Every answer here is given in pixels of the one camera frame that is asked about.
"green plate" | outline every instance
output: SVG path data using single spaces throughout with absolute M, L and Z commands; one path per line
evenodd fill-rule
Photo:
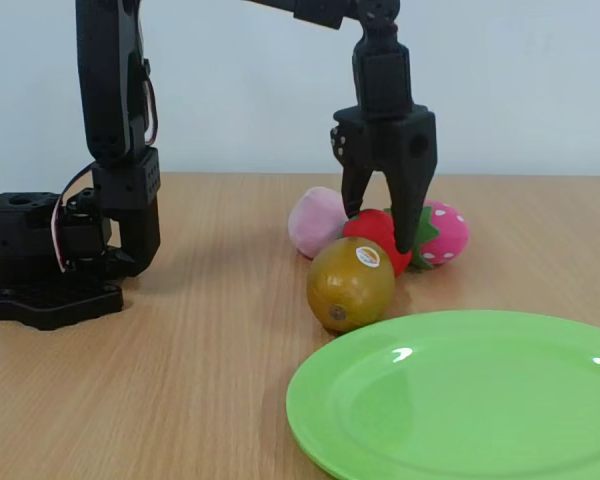
M 498 311 L 381 322 L 312 355 L 287 414 L 341 480 L 600 480 L 600 329 Z

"plush strawberry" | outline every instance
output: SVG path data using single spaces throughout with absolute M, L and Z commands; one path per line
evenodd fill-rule
M 460 213 L 446 203 L 425 202 L 413 243 L 411 266 L 431 269 L 458 257 L 469 242 L 469 226 Z
M 409 265 L 411 252 L 401 254 L 394 239 L 393 217 L 382 210 L 368 209 L 349 220 L 343 230 L 343 237 L 366 238 L 377 243 L 387 253 L 397 277 Z

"wooden table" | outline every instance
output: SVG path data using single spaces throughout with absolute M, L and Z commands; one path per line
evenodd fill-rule
M 165 175 L 163 244 L 123 313 L 51 333 L 0 323 L 0 480 L 320 480 L 285 418 L 330 340 L 287 215 L 338 176 Z M 375 178 L 368 207 L 389 205 Z M 388 316 L 515 309 L 600 326 L 600 178 L 439 177 L 466 253 L 405 275 Z

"robotic arm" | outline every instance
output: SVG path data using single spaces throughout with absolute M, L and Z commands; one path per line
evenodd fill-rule
M 357 105 L 335 113 L 333 154 L 349 217 L 374 171 L 389 186 L 395 239 L 411 249 L 436 154 L 435 117 L 411 98 L 409 53 L 397 41 L 399 0 L 257 0 L 338 29 L 358 20 Z M 60 194 L 0 194 L 0 320 L 53 330 L 122 309 L 111 283 L 136 276 L 160 246 L 158 117 L 144 58 L 140 0 L 76 0 L 78 73 L 93 162 Z M 69 188 L 91 174 L 64 202 Z M 108 245 L 111 221 L 121 247 Z
M 140 0 L 76 0 L 78 73 L 93 163 L 60 195 L 0 194 L 0 320 L 53 330 L 122 309 L 111 280 L 136 276 L 160 245 L 155 96 Z M 145 134 L 151 130 L 147 140 Z M 85 188 L 63 203 L 69 187 Z M 111 221 L 121 247 L 111 247 Z
M 342 198 L 349 218 L 360 212 L 371 175 L 382 172 L 391 196 L 399 252 L 411 250 L 422 205 L 437 166 L 435 116 L 411 96 L 409 50 L 398 42 L 400 0 L 251 0 L 294 17 L 339 29 L 360 22 L 353 51 L 357 105 L 334 114 L 333 154 L 343 168 Z

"hole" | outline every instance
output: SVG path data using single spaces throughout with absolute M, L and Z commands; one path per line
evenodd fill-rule
M 115 0 L 111 2 L 113 4 L 113 8 L 118 8 L 115 4 L 118 3 Z M 135 0 L 123 0 L 122 7 L 127 15 L 131 15 L 133 13 L 133 7 L 135 4 Z
M 9 203 L 11 205 L 27 205 L 28 203 L 31 203 L 31 199 L 27 198 L 25 195 L 16 195 L 9 199 Z
M 416 135 L 409 144 L 409 153 L 411 157 L 418 158 L 429 150 L 429 140 L 424 135 Z
M 329 307 L 329 316 L 335 321 L 342 321 L 347 318 L 347 311 L 341 305 L 331 305 Z

